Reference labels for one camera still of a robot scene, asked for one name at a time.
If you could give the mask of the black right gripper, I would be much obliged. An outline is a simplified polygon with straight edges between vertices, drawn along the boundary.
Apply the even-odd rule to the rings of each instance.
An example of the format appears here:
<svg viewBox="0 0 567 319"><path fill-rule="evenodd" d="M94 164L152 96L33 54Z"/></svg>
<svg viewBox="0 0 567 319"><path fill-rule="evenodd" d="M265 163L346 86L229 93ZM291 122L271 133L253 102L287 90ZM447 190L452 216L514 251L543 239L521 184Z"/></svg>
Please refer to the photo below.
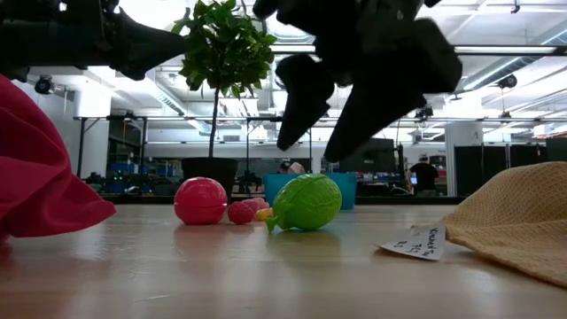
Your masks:
<svg viewBox="0 0 567 319"><path fill-rule="evenodd" d="M378 131L448 93L462 62L438 25L416 19L423 0L255 0L254 15L275 16L314 38L306 53L282 59L276 75L287 99L277 139L288 150L330 109L334 82L353 84L324 157L341 161Z"/></svg>

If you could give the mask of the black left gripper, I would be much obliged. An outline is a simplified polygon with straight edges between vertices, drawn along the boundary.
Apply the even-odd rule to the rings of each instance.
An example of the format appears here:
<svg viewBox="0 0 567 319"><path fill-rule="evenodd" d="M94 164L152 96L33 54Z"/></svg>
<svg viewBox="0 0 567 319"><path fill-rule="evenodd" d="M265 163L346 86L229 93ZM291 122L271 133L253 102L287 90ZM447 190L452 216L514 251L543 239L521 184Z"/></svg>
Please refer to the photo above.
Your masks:
<svg viewBox="0 0 567 319"><path fill-rule="evenodd" d="M115 0L0 0L0 74L24 82L32 66L102 66L141 81L185 52L180 35L140 24Z"/></svg>

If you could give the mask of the light green toy lime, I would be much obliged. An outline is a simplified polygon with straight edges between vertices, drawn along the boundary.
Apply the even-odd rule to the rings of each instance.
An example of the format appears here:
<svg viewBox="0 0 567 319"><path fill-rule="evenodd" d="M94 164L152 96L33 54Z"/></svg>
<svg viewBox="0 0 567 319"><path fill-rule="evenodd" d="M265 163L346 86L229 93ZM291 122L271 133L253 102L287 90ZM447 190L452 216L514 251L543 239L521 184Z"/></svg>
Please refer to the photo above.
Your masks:
<svg viewBox="0 0 567 319"><path fill-rule="evenodd" d="M341 191L327 175L299 175L277 192L273 216L266 220L268 232L318 230L336 217L341 206Z"/></svg>

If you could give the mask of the small red toy berry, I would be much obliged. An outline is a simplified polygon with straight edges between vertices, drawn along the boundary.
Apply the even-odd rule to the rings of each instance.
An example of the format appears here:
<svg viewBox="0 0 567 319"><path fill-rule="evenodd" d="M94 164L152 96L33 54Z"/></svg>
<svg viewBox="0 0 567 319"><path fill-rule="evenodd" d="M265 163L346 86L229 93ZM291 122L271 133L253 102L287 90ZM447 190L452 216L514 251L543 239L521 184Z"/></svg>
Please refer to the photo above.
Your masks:
<svg viewBox="0 0 567 319"><path fill-rule="evenodd" d="M247 224L254 220L255 212L246 203L238 201L229 206L228 217L234 224Z"/></svg>

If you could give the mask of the red toy tomato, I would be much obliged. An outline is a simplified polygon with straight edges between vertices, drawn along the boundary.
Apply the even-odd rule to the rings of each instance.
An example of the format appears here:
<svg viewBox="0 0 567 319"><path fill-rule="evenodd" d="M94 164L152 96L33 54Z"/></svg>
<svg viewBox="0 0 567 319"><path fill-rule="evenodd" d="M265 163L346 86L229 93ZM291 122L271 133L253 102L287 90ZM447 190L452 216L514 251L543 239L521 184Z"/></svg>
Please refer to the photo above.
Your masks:
<svg viewBox="0 0 567 319"><path fill-rule="evenodd" d="M174 197L176 216L186 225L209 225L221 221L228 196L220 183L207 177L184 181Z"/></svg>

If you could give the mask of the blue plastic tupperware container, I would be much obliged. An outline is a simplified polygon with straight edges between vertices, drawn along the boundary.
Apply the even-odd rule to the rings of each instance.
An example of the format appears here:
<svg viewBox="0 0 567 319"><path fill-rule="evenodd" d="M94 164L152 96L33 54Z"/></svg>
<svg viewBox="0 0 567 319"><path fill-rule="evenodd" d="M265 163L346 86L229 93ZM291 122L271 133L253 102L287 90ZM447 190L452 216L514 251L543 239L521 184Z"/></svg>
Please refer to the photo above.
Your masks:
<svg viewBox="0 0 567 319"><path fill-rule="evenodd" d="M326 174L340 189L343 211L352 210L356 201L357 175L351 173ZM267 174L263 176L265 200L272 206L277 193L299 174Z"/></svg>

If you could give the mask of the black monitor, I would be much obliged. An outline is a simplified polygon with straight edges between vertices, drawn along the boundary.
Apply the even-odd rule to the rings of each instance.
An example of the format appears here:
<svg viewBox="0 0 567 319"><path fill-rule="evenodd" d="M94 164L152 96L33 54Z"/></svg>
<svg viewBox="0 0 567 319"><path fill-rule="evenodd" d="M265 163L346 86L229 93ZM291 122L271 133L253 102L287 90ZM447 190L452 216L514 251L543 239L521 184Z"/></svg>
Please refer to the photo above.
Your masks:
<svg viewBox="0 0 567 319"><path fill-rule="evenodd" d="M371 138L338 166L341 172L393 173L396 170L394 140Z"/></svg>

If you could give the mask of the green potted plant black pot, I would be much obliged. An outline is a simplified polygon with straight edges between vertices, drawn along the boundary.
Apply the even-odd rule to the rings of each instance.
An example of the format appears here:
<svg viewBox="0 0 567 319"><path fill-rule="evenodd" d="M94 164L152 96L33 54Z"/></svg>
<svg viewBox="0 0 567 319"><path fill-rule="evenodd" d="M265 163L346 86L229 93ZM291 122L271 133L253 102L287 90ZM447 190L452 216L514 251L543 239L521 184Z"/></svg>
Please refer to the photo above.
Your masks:
<svg viewBox="0 0 567 319"><path fill-rule="evenodd" d="M241 98L260 89L268 76L275 54L271 45L276 38L253 25L254 19L237 13L237 0L205 3L197 0L174 22L172 32L183 36L186 44L183 67L179 75L191 91L208 86L214 90L208 155L182 160L183 178L208 177L220 183L227 195L232 194L237 161L214 156L220 97L231 94Z"/></svg>

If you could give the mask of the person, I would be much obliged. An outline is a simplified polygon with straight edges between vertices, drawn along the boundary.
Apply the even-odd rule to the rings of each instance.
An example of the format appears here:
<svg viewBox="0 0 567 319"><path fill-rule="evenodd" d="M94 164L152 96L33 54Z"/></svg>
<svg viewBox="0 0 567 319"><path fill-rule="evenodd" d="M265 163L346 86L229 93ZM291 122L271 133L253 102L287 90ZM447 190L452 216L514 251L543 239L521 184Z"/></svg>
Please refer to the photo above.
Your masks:
<svg viewBox="0 0 567 319"><path fill-rule="evenodd" d="M418 161L407 172L407 178L411 181L411 176L416 177L416 184L413 186L417 197L436 197L437 191L435 182L439 177L438 170L429 163L427 156L421 156Z"/></svg>
<svg viewBox="0 0 567 319"><path fill-rule="evenodd" d="M297 161L290 162L289 160L284 161L279 169L278 174L305 174L305 168Z"/></svg>

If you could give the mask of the black cabinet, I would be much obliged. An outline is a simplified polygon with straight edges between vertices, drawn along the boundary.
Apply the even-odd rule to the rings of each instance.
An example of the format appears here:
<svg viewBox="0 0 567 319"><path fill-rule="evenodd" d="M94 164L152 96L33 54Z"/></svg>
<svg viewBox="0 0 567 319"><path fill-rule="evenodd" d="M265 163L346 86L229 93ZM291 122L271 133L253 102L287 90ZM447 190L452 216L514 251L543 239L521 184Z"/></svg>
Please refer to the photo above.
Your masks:
<svg viewBox="0 0 567 319"><path fill-rule="evenodd" d="M538 164L547 160L547 147L544 144L455 146L456 195L458 197L471 195L506 169Z"/></svg>

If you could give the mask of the red cloth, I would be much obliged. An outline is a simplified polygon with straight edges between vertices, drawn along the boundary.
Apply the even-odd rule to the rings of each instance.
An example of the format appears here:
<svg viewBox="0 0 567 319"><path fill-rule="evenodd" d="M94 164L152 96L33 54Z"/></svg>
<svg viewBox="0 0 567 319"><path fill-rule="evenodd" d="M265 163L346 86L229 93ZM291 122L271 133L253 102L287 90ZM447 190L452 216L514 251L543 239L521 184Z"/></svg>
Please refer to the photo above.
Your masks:
<svg viewBox="0 0 567 319"><path fill-rule="evenodd" d="M46 114L0 74L0 245L8 237L84 230L115 212L113 203L73 174Z"/></svg>

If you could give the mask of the white paper label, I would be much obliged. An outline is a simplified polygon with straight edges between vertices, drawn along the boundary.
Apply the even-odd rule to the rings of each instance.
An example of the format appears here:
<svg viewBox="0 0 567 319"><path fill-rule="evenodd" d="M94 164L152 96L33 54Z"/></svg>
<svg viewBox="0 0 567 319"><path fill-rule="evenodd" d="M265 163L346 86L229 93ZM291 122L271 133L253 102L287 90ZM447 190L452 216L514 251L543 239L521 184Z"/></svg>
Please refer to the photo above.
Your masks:
<svg viewBox="0 0 567 319"><path fill-rule="evenodd" d="M439 261L446 248L446 232L443 224L413 228L403 239L382 244L379 248L417 259Z"/></svg>

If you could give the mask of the yellow waffle cloth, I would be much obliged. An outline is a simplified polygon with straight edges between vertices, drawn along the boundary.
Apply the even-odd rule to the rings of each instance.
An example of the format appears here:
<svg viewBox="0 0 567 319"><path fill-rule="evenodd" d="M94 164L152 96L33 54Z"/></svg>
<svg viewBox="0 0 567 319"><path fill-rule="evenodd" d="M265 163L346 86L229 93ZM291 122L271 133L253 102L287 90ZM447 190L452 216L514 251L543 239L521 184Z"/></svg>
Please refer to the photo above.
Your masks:
<svg viewBox="0 0 567 319"><path fill-rule="evenodd" d="M441 222L449 242L567 289L567 162L504 170Z"/></svg>

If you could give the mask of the black metal rack frame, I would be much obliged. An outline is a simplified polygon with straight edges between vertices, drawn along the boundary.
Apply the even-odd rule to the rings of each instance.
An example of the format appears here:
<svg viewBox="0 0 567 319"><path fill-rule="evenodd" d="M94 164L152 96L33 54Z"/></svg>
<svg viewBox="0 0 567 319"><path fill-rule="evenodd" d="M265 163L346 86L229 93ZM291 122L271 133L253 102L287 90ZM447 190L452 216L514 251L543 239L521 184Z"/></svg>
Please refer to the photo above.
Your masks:
<svg viewBox="0 0 567 319"><path fill-rule="evenodd" d="M82 117L82 121L93 124L97 121L125 122L140 131L136 145L144 158L196 158L206 157L209 152L216 158L261 158L261 159L306 159L312 169L320 165L321 157L315 153L315 140L306 135L287 151L276 147L276 140L268 132L272 120L244 119L239 125L217 121L214 144L209 144L209 135L195 128L194 120L182 117Z"/></svg>

